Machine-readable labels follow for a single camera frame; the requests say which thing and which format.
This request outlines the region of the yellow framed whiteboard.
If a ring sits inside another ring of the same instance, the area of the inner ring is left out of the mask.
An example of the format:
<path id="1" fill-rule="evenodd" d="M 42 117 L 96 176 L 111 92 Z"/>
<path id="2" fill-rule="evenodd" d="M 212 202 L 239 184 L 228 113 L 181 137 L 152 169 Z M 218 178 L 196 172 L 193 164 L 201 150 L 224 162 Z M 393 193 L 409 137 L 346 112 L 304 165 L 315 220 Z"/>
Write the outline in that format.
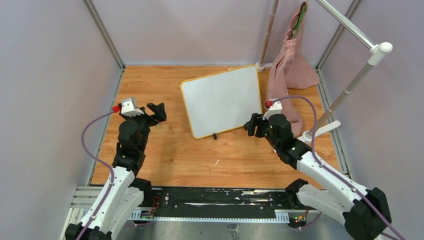
<path id="1" fill-rule="evenodd" d="M 195 139 L 240 128 L 263 112 L 255 65 L 185 80 L 180 90 Z"/>

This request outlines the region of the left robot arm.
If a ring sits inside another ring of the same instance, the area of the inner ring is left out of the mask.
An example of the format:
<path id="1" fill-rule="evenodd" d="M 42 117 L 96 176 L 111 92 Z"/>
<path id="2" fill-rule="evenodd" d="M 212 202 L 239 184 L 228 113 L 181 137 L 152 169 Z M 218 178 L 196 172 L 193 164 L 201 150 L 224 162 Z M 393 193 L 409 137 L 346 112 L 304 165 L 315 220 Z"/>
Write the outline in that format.
<path id="1" fill-rule="evenodd" d="M 126 224 L 131 213 L 138 206 L 149 206 L 153 201 L 150 181 L 137 178 L 146 155 L 151 128 L 167 120 L 165 104 L 148 103 L 148 114 L 144 107 L 137 107 L 133 98 L 121 103 L 92 121 L 83 129 L 81 145 L 96 162 L 109 170 L 109 176 L 94 203 L 79 223 L 67 226 L 64 237 L 67 240 L 115 240 Z M 95 122 L 119 114 L 124 121 L 118 128 L 116 154 L 112 164 L 93 155 L 85 143 L 85 134 Z"/>

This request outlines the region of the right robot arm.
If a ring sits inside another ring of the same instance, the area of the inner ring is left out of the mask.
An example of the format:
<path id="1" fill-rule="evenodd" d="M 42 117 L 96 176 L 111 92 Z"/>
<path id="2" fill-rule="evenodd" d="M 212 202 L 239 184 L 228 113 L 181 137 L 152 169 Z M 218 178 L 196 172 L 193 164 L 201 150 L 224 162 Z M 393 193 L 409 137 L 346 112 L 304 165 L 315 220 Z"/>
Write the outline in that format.
<path id="1" fill-rule="evenodd" d="M 354 182 L 321 159 L 312 147 L 295 138 L 283 114 L 265 118 L 253 113 L 244 124 L 248 136 L 265 138 L 279 159 L 319 183 L 319 190 L 297 179 L 285 190 L 292 209 L 312 207 L 344 226 L 355 240 L 374 240 L 392 223 L 387 197 L 379 188 L 368 189 Z"/>

